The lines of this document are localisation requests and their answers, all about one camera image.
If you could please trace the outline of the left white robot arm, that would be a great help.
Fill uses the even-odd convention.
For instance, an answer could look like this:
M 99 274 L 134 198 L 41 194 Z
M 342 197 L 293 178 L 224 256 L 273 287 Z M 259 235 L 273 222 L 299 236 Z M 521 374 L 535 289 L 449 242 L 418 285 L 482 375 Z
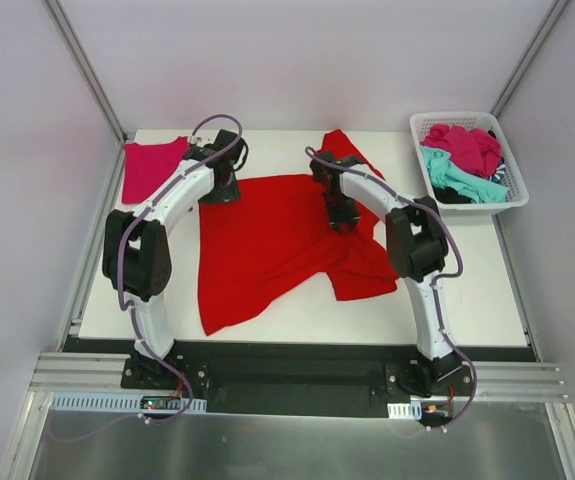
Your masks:
M 192 135 L 178 167 L 153 194 L 134 209 L 114 209 L 106 218 L 102 274 L 116 291 L 120 309 L 130 315 L 135 352 L 148 359 L 143 375 L 155 388 L 171 387 L 179 369 L 167 357 L 174 346 L 164 301 L 172 276 L 168 238 L 200 201 L 240 198 L 235 172 L 246 149 L 239 132 L 221 129 L 207 144 Z

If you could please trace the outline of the red t shirt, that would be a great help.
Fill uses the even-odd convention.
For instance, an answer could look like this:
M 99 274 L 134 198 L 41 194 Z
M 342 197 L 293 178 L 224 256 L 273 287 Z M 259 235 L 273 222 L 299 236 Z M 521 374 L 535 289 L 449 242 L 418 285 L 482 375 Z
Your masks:
M 303 152 L 308 139 L 261 134 L 251 158 L 260 174 L 240 181 L 241 199 L 200 206 L 197 298 L 206 335 L 257 317 L 317 274 L 340 302 L 397 290 L 399 276 L 374 238 L 376 215 L 360 206 L 356 226 L 330 226 Z

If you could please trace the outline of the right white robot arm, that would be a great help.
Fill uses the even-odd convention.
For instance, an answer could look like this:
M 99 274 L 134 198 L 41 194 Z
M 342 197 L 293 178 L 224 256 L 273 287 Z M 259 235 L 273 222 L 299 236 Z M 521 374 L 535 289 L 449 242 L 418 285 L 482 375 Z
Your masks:
M 395 192 L 356 156 L 337 159 L 329 152 L 305 149 L 313 180 L 323 186 L 330 226 L 339 233 L 357 228 L 359 206 L 385 225 L 386 252 L 404 280 L 416 325 L 417 359 L 396 375 L 407 394 L 428 398 L 440 394 L 462 367 L 447 322 L 440 281 L 453 245 L 435 201 Z

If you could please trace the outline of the white plastic basket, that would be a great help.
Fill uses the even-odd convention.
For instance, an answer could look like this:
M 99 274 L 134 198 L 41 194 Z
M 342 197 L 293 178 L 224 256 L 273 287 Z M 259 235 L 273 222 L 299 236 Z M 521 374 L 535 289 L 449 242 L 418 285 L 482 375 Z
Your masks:
M 430 128 L 436 124 L 446 124 L 448 126 L 462 126 L 467 130 L 479 128 L 487 131 L 495 137 L 502 148 L 502 157 L 507 164 L 507 173 L 501 185 L 508 188 L 506 200 L 501 203 L 483 203 L 483 204 L 462 204 L 446 205 L 438 202 L 438 207 L 443 214 L 456 215 L 495 215 L 509 208 L 521 207 L 529 199 L 529 195 L 520 174 L 516 160 L 511 152 L 509 144 L 502 132 L 498 120 L 487 112 L 430 112 L 418 113 L 412 115 L 409 121 L 412 138 L 418 156 L 418 162 L 421 173 L 429 194 L 436 200 L 433 186 L 430 182 L 423 155 L 421 152 L 421 142 L 429 133 Z

